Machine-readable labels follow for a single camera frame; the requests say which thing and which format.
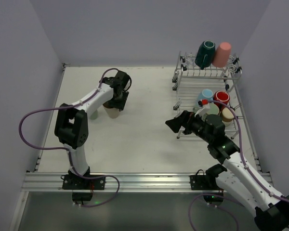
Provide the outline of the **green cup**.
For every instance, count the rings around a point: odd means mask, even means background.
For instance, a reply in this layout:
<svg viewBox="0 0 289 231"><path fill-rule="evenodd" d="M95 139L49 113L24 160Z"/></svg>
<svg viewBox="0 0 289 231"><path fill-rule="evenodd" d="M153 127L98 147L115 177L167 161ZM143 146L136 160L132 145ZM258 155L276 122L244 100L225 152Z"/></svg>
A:
<svg viewBox="0 0 289 231"><path fill-rule="evenodd" d="M90 115L90 120L96 120L98 118L98 110L95 110L91 115Z"/></svg>

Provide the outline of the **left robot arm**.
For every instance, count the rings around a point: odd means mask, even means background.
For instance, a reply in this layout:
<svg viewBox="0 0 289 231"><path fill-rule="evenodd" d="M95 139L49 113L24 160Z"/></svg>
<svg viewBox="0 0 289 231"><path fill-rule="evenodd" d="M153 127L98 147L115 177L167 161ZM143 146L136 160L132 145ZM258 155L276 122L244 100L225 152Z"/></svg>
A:
<svg viewBox="0 0 289 231"><path fill-rule="evenodd" d="M54 134L67 151L72 174L86 179L90 172L84 150L90 116L103 106L110 118L117 118L124 110L131 83L127 73L110 68L91 92L72 104L64 103L59 107Z"/></svg>

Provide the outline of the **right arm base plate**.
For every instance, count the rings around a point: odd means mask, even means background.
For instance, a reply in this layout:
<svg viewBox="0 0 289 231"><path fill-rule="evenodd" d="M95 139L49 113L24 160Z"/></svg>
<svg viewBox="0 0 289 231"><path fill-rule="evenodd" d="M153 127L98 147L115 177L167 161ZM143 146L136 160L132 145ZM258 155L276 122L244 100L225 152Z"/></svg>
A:
<svg viewBox="0 0 289 231"><path fill-rule="evenodd" d="M204 170L199 169L195 174L189 176L191 190L216 191L220 190L216 184L215 177L206 174Z"/></svg>

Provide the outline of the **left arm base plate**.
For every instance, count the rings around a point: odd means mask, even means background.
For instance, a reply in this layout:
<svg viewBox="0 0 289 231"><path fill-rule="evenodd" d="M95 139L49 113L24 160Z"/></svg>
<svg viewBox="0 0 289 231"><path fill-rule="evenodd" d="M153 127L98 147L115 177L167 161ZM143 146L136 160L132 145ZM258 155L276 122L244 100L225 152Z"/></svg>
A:
<svg viewBox="0 0 289 231"><path fill-rule="evenodd" d="M91 180L81 178L73 173L62 175L64 190L104 190L105 176L93 175Z"/></svg>

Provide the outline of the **beige tall cup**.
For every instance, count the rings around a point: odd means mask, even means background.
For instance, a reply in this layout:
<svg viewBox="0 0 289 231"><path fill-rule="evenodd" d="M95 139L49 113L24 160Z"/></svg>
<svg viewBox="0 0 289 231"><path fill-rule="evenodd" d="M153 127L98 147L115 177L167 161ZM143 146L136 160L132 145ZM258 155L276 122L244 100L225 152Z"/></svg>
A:
<svg viewBox="0 0 289 231"><path fill-rule="evenodd" d="M111 119L115 119L119 116L120 111L117 108L111 107L108 104L104 103L103 107L107 113L107 115L111 118Z"/></svg>

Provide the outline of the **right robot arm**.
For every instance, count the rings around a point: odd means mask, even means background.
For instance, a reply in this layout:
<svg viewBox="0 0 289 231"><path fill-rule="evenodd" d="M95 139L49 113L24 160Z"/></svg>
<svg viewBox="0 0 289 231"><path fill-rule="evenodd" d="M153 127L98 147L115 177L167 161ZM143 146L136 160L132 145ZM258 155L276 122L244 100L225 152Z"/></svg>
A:
<svg viewBox="0 0 289 231"><path fill-rule="evenodd" d="M207 169L203 179L238 200L253 215L259 230L282 231L289 226L289 195L276 190L241 156L240 148L226 136L218 115L202 119L183 111L165 123L174 133L184 128L187 134L194 133L207 142L207 149L218 164Z"/></svg>

